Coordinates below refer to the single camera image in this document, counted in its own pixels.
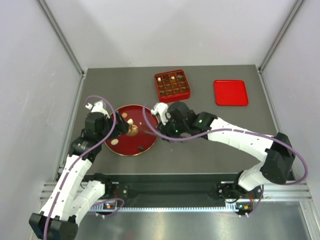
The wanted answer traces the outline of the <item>metal tongs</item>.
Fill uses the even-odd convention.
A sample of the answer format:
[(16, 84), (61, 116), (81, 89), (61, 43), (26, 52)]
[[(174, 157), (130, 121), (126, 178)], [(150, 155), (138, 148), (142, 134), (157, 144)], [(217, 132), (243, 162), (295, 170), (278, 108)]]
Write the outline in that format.
[[(139, 127), (145, 134), (157, 136), (146, 123), (140, 123)], [(155, 126), (155, 129), (163, 135), (171, 138), (187, 138), (190, 137), (191, 134), (189, 132), (184, 132), (180, 130), (175, 124), (167, 123), (163, 125), (161, 122)]]

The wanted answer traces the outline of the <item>round dark red plate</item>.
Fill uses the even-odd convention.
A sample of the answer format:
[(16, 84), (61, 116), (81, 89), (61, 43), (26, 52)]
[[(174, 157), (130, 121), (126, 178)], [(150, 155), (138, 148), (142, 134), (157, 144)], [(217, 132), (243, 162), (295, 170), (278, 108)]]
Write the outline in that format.
[[(133, 120), (129, 132), (118, 136), (117, 145), (111, 145), (112, 139), (107, 139), (105, 145), (114, 153), (120, 156), (137, 156), (149, 150), (157, 141), (157, 136), (149, 135), (143, 132), (139, 127), (140, 123), (147, 124), (143, 116), (143, 107), (137, 104), (125, 105), (119, 107), (117, 111), (121, 114), (127, 113), (124, 120)], [(144, 150), (139, 150), (138, 146), (143, 146)]]

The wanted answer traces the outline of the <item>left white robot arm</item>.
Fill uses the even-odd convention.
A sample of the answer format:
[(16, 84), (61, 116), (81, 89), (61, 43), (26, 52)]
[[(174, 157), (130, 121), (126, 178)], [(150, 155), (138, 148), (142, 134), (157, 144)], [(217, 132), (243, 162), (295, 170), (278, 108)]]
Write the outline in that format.
[(87, 171), (107, 139), (127, 134), (129, 124), (118, 112), (90, 112), (81, 134), (70, 145), (62, 174), (39, 213), (32, 213), (29, 225), (40, 240), (73, 240), (84, 216), (100, 198), (109, 198), (114, 187), (107, 181), (90, 180), (77, 193)]

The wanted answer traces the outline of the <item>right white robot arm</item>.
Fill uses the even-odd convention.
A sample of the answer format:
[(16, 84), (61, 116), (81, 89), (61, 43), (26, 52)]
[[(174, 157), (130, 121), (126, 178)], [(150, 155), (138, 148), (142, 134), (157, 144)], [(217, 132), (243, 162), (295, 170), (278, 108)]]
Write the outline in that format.
[(167, 140), (180, 138), (182, 134), (196, 136), (204, 133), (205, 140), (226, 144), (258, 159), (258, 164), (239, 172), (233, 184), (237, 197), (245, 198), (260, 185), (287, 183), (296, 157), (290, 149), (292, 145), (287, 135), (281, 132), (275, 136), (250, 132), (212, 113), (195, 113), (181, 101), (171, 105), (159, 102), (151, 113), (160, 117), (157, 130)]

